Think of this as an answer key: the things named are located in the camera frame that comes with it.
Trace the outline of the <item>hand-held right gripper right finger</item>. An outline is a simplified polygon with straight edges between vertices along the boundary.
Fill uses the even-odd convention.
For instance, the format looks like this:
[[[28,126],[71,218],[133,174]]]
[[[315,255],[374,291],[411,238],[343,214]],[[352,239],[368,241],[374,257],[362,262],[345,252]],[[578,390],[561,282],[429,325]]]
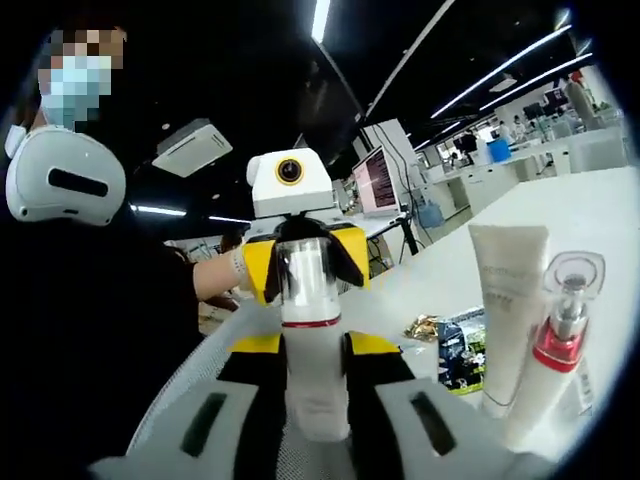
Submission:
[[[473,406],[417,378],[389,340],[344,336],[352,458],[359,479],[545,479],[548,460],[515,453]]]

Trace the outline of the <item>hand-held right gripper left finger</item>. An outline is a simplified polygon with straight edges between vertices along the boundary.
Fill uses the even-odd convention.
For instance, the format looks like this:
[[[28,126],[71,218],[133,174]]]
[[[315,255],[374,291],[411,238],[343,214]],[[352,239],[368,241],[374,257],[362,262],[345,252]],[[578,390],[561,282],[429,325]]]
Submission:
[[[93,464],[96,479],[273,479],[286,419],[280,334],[245,337],[214,379],[196,383],[124,456]]]

